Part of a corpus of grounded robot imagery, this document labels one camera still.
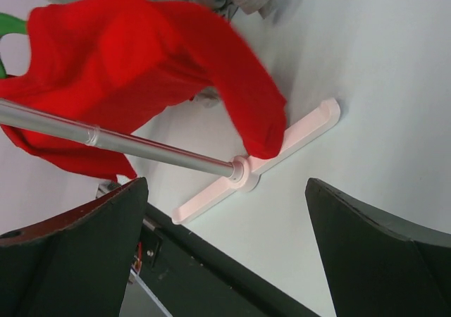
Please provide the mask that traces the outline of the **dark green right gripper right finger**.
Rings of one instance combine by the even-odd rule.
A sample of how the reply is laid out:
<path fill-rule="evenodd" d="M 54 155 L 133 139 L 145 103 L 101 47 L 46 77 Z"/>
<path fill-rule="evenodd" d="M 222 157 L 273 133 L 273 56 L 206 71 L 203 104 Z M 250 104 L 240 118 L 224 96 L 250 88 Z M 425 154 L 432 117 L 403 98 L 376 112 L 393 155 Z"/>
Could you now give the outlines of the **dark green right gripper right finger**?
<path fill-rule="evenodd" d="M 450 235 L 311 178 L 305 197 L 337 316 L 449 316 Z"/>

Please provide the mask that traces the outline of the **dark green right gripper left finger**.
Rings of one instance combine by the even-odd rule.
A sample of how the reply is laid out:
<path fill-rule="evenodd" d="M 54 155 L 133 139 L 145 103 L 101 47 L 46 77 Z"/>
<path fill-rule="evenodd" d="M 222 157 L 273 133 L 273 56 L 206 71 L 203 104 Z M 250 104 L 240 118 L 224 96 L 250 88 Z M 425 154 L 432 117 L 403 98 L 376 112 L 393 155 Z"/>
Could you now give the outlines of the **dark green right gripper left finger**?
<path fill-rule="evenodd" d="M 147 206 L 145 178 L 1 235 L 2 316 L 118 316 Z"/>

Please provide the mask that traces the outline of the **red t shirt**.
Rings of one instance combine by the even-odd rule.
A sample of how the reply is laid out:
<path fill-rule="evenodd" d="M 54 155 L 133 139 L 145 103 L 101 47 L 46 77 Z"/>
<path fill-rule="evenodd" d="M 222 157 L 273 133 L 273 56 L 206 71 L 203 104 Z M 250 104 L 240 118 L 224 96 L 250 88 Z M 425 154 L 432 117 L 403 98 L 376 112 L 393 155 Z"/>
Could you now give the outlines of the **red t shirt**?
<path fill-rule="evenodd" d="M 215 87 L 247 153 L 278 155 L 285 98 L 246 41 L 191 2 L 80 0 L 35 8 L 26 74 L 1 97 L 131 134 L 165 108 Z"/>

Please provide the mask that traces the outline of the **green plastic hanger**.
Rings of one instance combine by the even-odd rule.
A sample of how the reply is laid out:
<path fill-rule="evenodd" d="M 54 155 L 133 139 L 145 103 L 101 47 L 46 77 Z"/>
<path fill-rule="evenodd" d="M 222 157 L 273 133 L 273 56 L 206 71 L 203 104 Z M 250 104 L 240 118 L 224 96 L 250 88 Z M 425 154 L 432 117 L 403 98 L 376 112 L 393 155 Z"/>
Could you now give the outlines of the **green plastic hanger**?
<path fill-rule="evenodd" d="M 27 22 L 13 15 L 1 13 L 0 15 L 0 38 L 9 34 L 27 34 Z"/>

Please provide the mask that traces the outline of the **white clothes rack with poles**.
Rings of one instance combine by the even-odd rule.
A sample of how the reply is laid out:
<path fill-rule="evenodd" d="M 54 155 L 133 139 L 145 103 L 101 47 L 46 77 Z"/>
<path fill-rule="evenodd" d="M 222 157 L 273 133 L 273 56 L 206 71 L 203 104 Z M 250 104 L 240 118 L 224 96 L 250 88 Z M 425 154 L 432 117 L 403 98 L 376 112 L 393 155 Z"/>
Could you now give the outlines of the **white clothes rack with poles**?
<path fill-rule="evenodd" d="M 194 220 L 236 191 L 252 191 L 263 173 L 333 128 L 338 123 L 340 115 L 341 109 L 336 99 L 324 100 L 320 106 L 285 131 L 283 145 L 276 157 L 264 160 L 254 156 L 236 156 L 231 161 L 225 162 L 133 135 L 81 124 L 5 99 L 1 100 L 3 125 L 217 175 L 217 181 L 173 210 L 172 221 L 176 225 Z"/>

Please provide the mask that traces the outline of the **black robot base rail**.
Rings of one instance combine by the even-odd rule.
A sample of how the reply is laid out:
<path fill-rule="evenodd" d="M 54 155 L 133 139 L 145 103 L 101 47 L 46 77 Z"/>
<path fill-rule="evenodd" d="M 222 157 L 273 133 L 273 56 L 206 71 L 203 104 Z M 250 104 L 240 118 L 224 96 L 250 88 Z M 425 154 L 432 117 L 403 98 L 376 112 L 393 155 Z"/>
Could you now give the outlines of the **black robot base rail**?
<path fill-rule="evenodd" d="M 314 316 L 314 312 L 153 206 L 131 277 L 172 316 Z"/>

